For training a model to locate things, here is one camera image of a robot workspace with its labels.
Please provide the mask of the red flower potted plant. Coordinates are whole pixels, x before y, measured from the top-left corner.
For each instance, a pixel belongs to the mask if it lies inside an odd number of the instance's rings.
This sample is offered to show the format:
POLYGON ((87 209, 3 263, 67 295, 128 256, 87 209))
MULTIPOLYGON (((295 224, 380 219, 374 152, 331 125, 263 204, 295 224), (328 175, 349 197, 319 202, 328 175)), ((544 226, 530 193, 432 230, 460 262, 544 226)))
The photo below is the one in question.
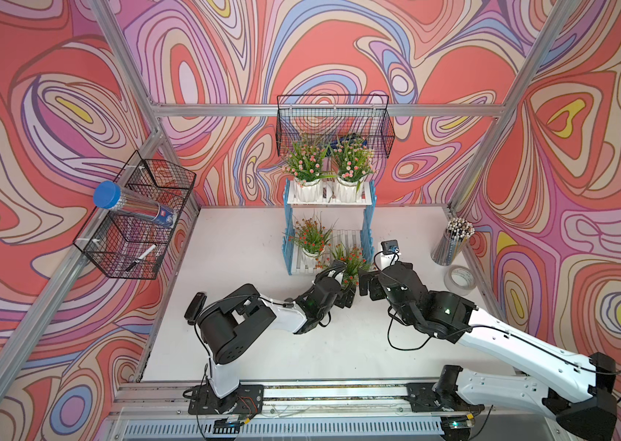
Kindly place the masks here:
POLYGON ((359 273, 361 271, 369 272, 371 264, 363 256, 360 247, 348 248, 343 244, 337 244, 327 254, 322 255, 317 260, 316 268, 326 269, 334 261, 345 263, 345 273, 342 278, 342 286, 344 290, 355 292, 359 284, 359 273))
POLYGON ((310 257, 318 257, 330 244, 332 234, 332 226, 323 224, 321 218, 302 218, 296 220, 288 240, 310 257))

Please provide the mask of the pink flower potted plant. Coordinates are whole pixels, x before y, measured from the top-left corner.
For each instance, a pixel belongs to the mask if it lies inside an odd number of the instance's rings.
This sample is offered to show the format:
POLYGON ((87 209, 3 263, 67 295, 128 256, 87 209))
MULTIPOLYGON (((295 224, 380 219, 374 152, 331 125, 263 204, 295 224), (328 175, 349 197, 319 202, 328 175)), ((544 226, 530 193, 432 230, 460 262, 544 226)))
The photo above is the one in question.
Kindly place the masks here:
POLYGON ((356 133, 348 134, 331 146, 331 157, 336 170, 334 196, 343 203, 357 202, 364 182, 374 172, 367 140, 356 133))
POLYGON ((334 173, 327 166, 329 148, 314 141, 296 141, 286 156, 284 170, 292 178, 295 194, 301 202, 316 202, 323 197, 323 181, 334 173))

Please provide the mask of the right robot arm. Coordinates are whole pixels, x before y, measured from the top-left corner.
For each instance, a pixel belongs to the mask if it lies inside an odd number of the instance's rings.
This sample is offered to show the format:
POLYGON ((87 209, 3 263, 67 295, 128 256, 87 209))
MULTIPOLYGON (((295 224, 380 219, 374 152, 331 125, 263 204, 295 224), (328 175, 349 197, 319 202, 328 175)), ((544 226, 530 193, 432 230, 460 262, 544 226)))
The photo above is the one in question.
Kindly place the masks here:
POLYGON ((497 319, 450 291, 428 290, 410 263, 359 274, 359 289, 385 300, 391 317, 426 336, 498 358, 519 376, 492 376, 445 366, 436 395, 469 405, 494 404, 554 420, 575 437, 609 440, 617 425, 614 389, 621 367, 611 356, 555 347, 497 319))

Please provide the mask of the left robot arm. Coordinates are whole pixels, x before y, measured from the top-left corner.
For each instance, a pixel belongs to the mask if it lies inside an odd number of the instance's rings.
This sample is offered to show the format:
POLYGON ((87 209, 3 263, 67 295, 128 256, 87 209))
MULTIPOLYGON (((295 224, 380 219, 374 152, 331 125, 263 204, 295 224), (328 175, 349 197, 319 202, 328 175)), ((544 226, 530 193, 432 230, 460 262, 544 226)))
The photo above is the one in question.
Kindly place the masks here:
POLYGON ((204 380, 214 396, 226 399, 237 392, 241 379, 236 361, 264 332, 281 330, 301 336, 328 325, 346 269, 346 264, 334 261, 314 277, 308 290, 286 301, 262 295, 251 283, 211 304, 206 303, 206 293, 197 293, 184 318, 208 354, 204 380))

